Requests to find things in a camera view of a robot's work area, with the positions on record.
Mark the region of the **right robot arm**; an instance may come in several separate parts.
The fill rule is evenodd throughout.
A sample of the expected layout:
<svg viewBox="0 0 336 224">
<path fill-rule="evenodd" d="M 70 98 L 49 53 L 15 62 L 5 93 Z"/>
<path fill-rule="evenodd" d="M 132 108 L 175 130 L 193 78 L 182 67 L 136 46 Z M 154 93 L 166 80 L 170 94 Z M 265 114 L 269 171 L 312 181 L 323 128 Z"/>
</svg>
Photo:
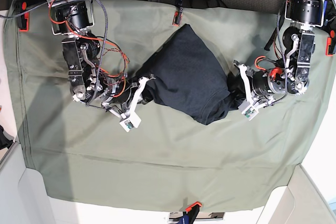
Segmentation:
<svg viewBox="0 0 336 224">
<path fill-rule="evenodd" d="M 113 112 L 124 119 L 137 104 L 152 98 L 145 84 L 154 78 L 127 75 L 129 58 L 107 36 L 95 36 L 91 27 L 93 2 L 99 0 L 46 0 L 54 35 L 63 35 L 62 54 L 68 67 L 70 93 L 75 102 Z"/>
</svg>

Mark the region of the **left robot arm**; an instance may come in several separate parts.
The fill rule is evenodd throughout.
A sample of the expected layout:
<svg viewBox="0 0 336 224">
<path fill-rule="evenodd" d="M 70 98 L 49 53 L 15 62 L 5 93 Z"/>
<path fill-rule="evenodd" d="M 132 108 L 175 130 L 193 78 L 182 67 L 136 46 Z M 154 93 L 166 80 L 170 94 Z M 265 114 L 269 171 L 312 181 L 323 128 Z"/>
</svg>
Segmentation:
<svg viewBox="0 0 336 224">
<path fill-rule="evenodd" d="M 259 56 L 254 66 L 234 61 L 238 74 L 230 74 L 229 107 L 251 119 L 259 110 L 288 95 L 302 95 L 309 86 L 311 57 L 316 48 L 314 28 L 323 27 L 327 0 L 284 0 L 276 27 L 264 49 L 276 59 Z"/>
</svg>

